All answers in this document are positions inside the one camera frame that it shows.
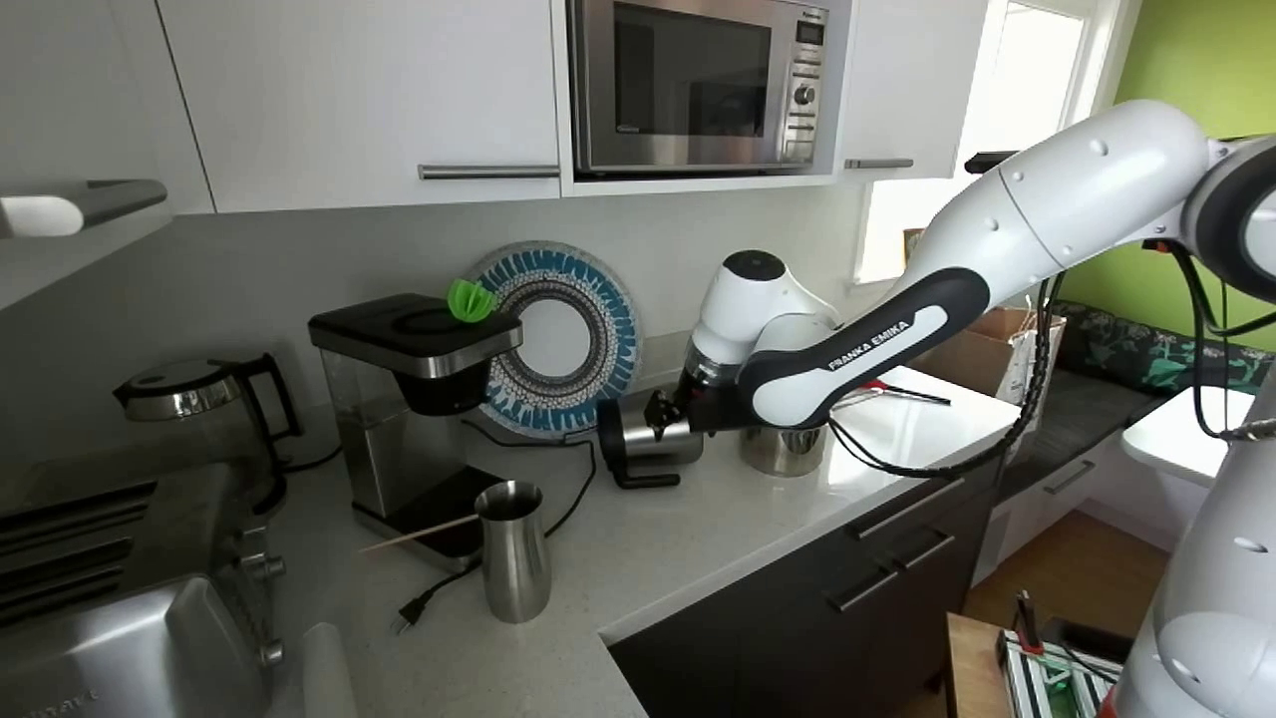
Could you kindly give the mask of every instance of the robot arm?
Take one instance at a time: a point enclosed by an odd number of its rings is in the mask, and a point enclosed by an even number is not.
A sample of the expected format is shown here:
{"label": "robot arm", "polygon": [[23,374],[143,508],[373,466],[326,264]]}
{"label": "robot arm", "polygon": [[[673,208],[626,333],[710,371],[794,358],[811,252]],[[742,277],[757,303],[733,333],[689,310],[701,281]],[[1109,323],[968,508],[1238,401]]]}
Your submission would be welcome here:
{"label": "robot arm", "polygon": [[[1178,108],[1113,108],[961,192],[902,286],[842,333],[774,256],[733,256],[710,283],[678,403],[698,432],[818,427],[866,374],[1136,240],[1178,240],[1230,286],[1276,303],[1276,140],[1230,149]],[[1255,411],[1276,411],[1276,381]],[[1271,466],[1276,444],[1233,444],[1145,619],[1122,718],[1271,713]]]}
{"label": "robot arm", "polygon": [[693,427],[818,427],[859,381],[915,358],[991,307],[1118,244],[1166,240],[1226,157],[1169,104],[1122,104],[996,165],[938,213],[902,286],[835,333],[774,256],[733,256],[693,329]]}

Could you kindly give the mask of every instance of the stainless steel pitcher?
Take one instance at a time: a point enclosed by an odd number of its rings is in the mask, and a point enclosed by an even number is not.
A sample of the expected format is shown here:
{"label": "stainless steel pitcher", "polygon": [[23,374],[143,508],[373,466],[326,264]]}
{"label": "stainless steel pitcher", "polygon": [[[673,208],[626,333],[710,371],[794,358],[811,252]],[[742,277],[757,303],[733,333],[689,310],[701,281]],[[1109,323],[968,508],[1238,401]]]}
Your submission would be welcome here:
{"label": "stainless steel pitcher", "polygon": [[476,499],[483,518],[488,607],[504,621],[527,621],[551,601],[551,559],[543,533],[543,490],[535,482],[496,482]]}

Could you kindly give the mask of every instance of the green wall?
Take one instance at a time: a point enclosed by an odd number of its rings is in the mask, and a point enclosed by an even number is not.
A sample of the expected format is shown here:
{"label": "green wall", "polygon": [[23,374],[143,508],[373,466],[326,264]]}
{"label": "green wall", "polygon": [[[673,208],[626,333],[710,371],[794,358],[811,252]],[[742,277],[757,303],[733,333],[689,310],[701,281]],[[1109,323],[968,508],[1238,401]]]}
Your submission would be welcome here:
{"label": "green wall", "polygon": [[[1122,100],[1169,100],[1195,115],[1207,136],[1276,132],[1276,0],[1145,0]],[[1191,333],[1179,272],[1169,256],[1142,246],[1078,268],[1064,301]],[[1233,323],[1268,310],[1241,291],[1230,301]],[[1276,329],[1247,335],[1247,346],[1276,350]]]}

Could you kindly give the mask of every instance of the decorative plate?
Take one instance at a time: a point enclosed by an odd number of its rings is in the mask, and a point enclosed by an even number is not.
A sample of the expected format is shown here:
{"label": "decorative plate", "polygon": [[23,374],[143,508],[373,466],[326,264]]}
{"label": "decorative plate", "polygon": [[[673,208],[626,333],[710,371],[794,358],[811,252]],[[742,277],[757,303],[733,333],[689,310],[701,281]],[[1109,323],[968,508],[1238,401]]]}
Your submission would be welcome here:
{"label": "decorative plate", "polygon": [[520,350],[490,362],[483,415],[527,439],[593,432],[593,403],[617,401],[638,371],[626,286],[565,244],[504,246],[470,281],[523,318]]}

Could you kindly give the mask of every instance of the wire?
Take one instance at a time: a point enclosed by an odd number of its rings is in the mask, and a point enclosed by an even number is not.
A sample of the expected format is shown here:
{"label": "wire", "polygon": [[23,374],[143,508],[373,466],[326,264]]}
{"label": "wire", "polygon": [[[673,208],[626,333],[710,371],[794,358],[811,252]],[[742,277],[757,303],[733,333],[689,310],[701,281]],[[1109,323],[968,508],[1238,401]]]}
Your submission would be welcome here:
{"label": "wire", "polygon": [[403,619],[406,627],[416,627],[416,621],[428,613],[428,607],[430,607],[430,600],[436,600],[439,591],[447,591],[450,584],[476,575],[480,568],[483,568],[483,561],[470,561],[470,568],[464,568],[464,569],[430,584],[419,600],[412,600],[412,601],[401,607],[401,619]]}
{"label": "wire", "polygon": [[[575,499],[565,503],[565,511],[563,511],[563,514],[553,518],[553,525],[548,531],[548,537],[553,537],[553,533],[575,518],[575,511],[583,508],[583,499],[589,496],[589,486],[593,486],[593,478],[599,478],[599,452],[593,452],[589,439],[571,439],[571,434],[563,434],[557,444],[514,444],[514,439],[490,434],[490,432],[480,427],[480,422],[464,422],[464,427],[470,427],[476,434],[483,434],[483,439],[496,444],[496,448],[520,448],[520,452],[585,448],[589,471],[585,471],[583,486],[575,490]],[[430,600],[436,600],[439,591],[447,591],[450,584],[476,575],[480,568],[483,568],[483,556],[476,556],[470,568],[464,568],[464,569],[430,584],[419,600],[412,600],[412,601],[401,607],[401,619],[403,619],[406,627],[416,627],[416,621],[428,613],[428,607],[430,607]]]}
{"label": "wire", "polygon": [[1061,283],[1064,283],[1064,277],[1056,277],[1052,283],[1047,281],[1037,286],[1032,381],[1028,381],[1023,415],[1008,422],[1008,432],[992,448],[985,448],[983,454],[975,454],[967,464],[952,464],[952,466],[902,466],[902,464],[876,460],[860,439],[850,434],[850,427],[842,418],[831,415],[831,432],[842,444],[842,452],[852,454],[859,464],[866,464],[870,471],[906,474],[906,478],[932,478],[932,482],[952,482],[952,478],[968,474],[975,466],[983,466],[983,464],[996,460],[1001,452],[1008,452],[1024,434],[1024,427],[1032,422],[1040,391],[1047,391],[1052,295],[1061,291]]}
{"label": "wire", "polygon": [[[1253,444],[1253,439],[1268,439],[1276,432],[1276,422],[1262,418],[1262,422],[1241,422],[1241,427],[1226,427],[1217,432],[1205,415],[1205,329],[1217,329],[1202,272],[1191,264],[1191,256],[1179,244],[1166,244],[1166,252],[1178,261],[1185,283],[1190,283],[1190,301],[1191,301],[1191,411],[1195,411],[1195,427],[1207,439],[1219,444]],[[1233,369],[1233,335],[1241,333],[1217,333],[1226,339],[1226,369]]]}
{"label": "wire", "polygon": [[1190,295],[1191,295],[1191,317],[1202,317],[1202,323],[1207,329],[1207,335],[1219,335],[1219,339],[1230,339],[1230,335],[1253,335],[1253,333],[1276,323],[1276,310],[1268,310],[1268,317],[1247,318],[1247,323],[1241,323],[1241,329],[1219,329],[1219,318],[1211,317],[1211,303],[1207,303],[1207,295],[1205,295],[1205,283],[1202,283],[1202,272],[1195,272],[1191,256],[1190,256],[1179,244],[1158,244],[1158,246],[1169,252],[1174,264],[1179,268],[1179,277],[1185,277],[1185,283],[1190,283]]}

